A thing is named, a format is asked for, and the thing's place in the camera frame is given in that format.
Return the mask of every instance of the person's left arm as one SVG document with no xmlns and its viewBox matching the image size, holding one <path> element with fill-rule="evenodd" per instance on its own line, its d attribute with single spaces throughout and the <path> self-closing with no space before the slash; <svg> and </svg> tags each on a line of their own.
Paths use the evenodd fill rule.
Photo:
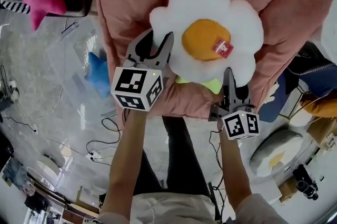
<svg viewBox="0 0 337 224">
<path fill-rule="evenodd" d="M 101 213 L 130 220 L 134 188 L 141 168 L 147 112 L 131 110 L 113 157 L 110 181 Z"/>
</svg>

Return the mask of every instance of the black pants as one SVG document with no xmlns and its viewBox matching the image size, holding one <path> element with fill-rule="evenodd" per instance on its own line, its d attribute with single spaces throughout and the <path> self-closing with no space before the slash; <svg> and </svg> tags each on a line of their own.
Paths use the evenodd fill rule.
<svg viewBox="0 0 337 224">
<path fill-rule="evenodd" d="M 154 192 L 209 196 L 209 190 L 196 158 L 189 131 L 182 117 L 163 117 L 168 134 L 169 170 L 163 189 L 143 151 L 141 170 L 133 195 Z"/>
</svg>

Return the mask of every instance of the red tag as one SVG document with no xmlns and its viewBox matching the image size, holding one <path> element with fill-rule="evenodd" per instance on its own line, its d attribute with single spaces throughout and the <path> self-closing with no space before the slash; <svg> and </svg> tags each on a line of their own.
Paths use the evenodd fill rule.
<svg viewBox="0 0 337 224">
<path fill-rule="evenodd" d="M 234 47 L 230 43 L 227 43 L 225 40 L 218 38 L 212 47 L 212 50 L 223 58 L 228 58 L 233 48 Z"/>
</svg>

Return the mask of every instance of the white cube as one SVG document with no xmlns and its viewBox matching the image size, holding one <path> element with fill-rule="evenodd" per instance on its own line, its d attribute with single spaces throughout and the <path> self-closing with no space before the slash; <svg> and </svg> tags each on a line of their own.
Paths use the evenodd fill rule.
<svg viewBox="0 0 337 224">
<path fill-rule="evenodd" d="M 111 94 L 123 108 L 149 111 L 163 88 L 161 70 L 117 67 Z"/>
<path fill-rule="evenodd" d="M 257 114 L 236 111 L 221 119 L 229 140 L 244 140 L 260 134 L 260 121 Z"/>
</svg>

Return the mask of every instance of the human arm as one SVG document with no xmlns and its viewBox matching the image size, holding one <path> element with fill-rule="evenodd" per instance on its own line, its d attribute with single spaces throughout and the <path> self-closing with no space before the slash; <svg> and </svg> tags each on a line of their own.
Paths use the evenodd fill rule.
<svg viewBox="0 0 337 224">
<path fill-rule="evenodd" d="M 116 213 L 130 220 L 133 191 L 141 168 L 146 115 L 143 111 L 130 111 L 111 163 L 101 213 Z"/>
<path fill-rule="evenodd" d="M 237 141 L 228 139 L 225 129 L 220 133 L 223 180 L 228 200 L 234 211 L 239 204 L 252 194 L 249 178 L 242 164 Z"/>
</svg>

